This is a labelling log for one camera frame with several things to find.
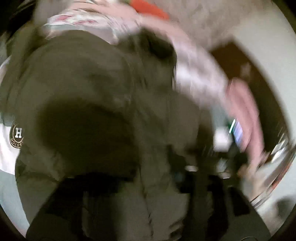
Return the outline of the olive green puffer jacket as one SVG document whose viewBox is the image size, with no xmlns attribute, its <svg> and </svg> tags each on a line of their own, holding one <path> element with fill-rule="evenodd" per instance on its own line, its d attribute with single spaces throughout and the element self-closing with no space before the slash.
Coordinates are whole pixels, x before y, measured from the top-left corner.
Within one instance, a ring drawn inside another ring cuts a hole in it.
<svg viewBox="0 0 296 241">
<path fill-rule="evenodd" d="M 116 45 L 79 30 L 18 33 L 1 112 L 23 129 L 16 184 L 29 224 L 64 179 L 92 175 L 112 183 L 115 240 L 180 238 L 189 195 L 175 181 L 210 116 L 173 89 L 176 59 L 145 29 Z"/>
</svg>

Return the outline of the grey white striped bed quilt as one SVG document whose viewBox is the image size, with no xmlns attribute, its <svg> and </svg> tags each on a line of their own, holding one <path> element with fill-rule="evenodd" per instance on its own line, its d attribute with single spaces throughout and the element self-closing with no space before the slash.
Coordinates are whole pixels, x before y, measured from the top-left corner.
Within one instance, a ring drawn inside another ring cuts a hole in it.
<svg viewBox="0 0 296 241">
<path fill-rule="evenodd" d="M 1 116 L 1 207 L 12 227 L 25 236 L 29 223 L 15 178 L 16 159 L 23 143 L 22 131 L 14 118 Z"/>
</svg>

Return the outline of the pink folded blanket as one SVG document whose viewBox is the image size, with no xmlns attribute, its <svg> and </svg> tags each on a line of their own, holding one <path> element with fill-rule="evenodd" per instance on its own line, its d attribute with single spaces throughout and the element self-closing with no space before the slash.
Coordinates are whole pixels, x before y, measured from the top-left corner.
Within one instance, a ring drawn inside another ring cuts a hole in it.
<svg viewBox="0 0 296 241">
<path fill-rule="evenodd" d="M 247 83 L 233 78 L 226 89 L 228 114 L 236 119 L 242 128 L 240 149 L 247 152 L 249 165 L 257 168 L 264 161 L 264 138 L 259 110 Z"/>
</svg>

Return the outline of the floral pink pillow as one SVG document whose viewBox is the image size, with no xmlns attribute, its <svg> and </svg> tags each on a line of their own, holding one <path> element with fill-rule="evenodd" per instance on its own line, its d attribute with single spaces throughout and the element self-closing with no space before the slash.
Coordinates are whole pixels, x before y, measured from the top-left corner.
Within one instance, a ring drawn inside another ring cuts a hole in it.
<svg viewBox="0 0 296 241">
<path fill-rule="evenodd" d="M 228 79 L 210 54 L 197 46 L 176 24 L 139 14 L 131 6 L 107 1 L 71 1 L 66 9 L 48 18 L 49 37 L 66 30 L 83 30 L 109 44 L 148 29 L 169 41 L 177 54 L 175 87 L 200 106 L 225 106 Z"/>
</svg>

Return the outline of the dark wooden cabinet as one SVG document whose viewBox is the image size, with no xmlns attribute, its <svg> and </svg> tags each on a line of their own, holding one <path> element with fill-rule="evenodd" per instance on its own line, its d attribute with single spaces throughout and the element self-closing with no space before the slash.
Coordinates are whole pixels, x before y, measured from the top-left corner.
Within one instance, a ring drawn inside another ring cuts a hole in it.
<svg viewBox="0 0 296 241">
<path fill-rule="evenodd" d="M 259 110 L 265 150 L 272 151 L 282 141 L 289 143 L 290 130 L 286 117 L 254 62 L 234 42 L 216 47 L 210 53 L 229 79 L 240 78 L 249 86 Z"/>
</svg>

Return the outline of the orange carrot plush pillow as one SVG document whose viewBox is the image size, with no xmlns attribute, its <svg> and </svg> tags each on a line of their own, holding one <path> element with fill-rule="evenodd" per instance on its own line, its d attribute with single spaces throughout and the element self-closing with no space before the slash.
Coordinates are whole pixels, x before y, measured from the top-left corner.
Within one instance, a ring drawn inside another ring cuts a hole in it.
<svg viewBox="0 0 296 241">
<path fill-rule="evenodd" d="M 133 7 L 138 13 L 156 16 L 158 18 L 168 20 L 170 16 L 155 4 L 150 4 L 147 1 L 131 0 L 128 4 Z"/>
</svg>

